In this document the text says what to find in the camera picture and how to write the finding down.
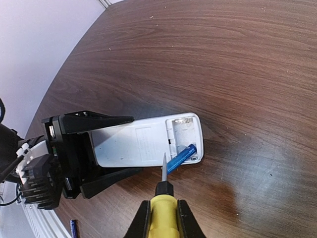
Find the black cable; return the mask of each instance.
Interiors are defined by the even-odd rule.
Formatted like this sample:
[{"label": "black cable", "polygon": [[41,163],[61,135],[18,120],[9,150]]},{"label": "black cable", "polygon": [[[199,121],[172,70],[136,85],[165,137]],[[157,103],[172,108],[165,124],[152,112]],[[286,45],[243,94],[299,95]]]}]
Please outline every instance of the black cable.
[{"label": "black cable", "polygon": [[21,194],[22,194],[21,192],[18,192],[18,189],[19,189],[19,184],[16,185],[15,194],[17,194],[17,196],[16,196],[15,199],[13,199],[11,202],[0,204],[0,206],[4,207],[4,206],[8,206],[8,205],[11,205],[11,204],[15,203],[19,199]]},{"label": "black cable", "polygon": [[0,109],[1,109],[1,114],[0,114],[0,123],[1,123],[3,121],[4,114],[5,114],[5,107],[1,98],[0,98]]}]

